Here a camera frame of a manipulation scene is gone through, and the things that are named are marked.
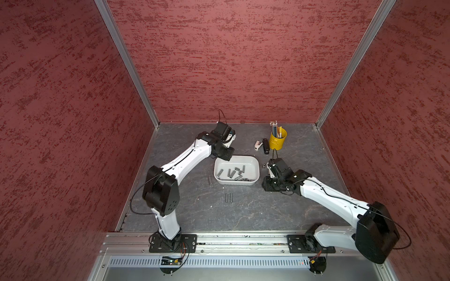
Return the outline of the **white plastic storage box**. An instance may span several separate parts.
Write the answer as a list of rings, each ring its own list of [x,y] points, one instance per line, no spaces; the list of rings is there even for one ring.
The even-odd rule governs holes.
[[[252,186],[260,178],[260,163],[253,156],[235,155],[230,160],[217,158],[213,175],[221,185]]]

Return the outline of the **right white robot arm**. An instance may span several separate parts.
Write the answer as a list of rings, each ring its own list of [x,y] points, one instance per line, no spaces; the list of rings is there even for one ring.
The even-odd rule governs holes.
[[[298,170],[288,176],[269,172],[262,182],[266,192],[297,194],[332,211],[347,227],[318,224],[312,228],[313,241],[322,247],[359,251],[369,261],[382,264],[400,240],[400,233],[386,206],[347,196]]]

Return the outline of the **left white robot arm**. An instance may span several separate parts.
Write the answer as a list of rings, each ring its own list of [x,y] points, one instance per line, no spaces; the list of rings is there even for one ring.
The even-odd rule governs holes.
[[[142,198],[155,215],[158,232],[163,238],[173,241],[181,232],[176,208],[180,202],[179,187],[183,179],[206,158],[230,160],[234,153],[231,143],[235,138],[233,129],[227,129],[224,133],[202,132],[177,158],[162,167],[149,168]]]

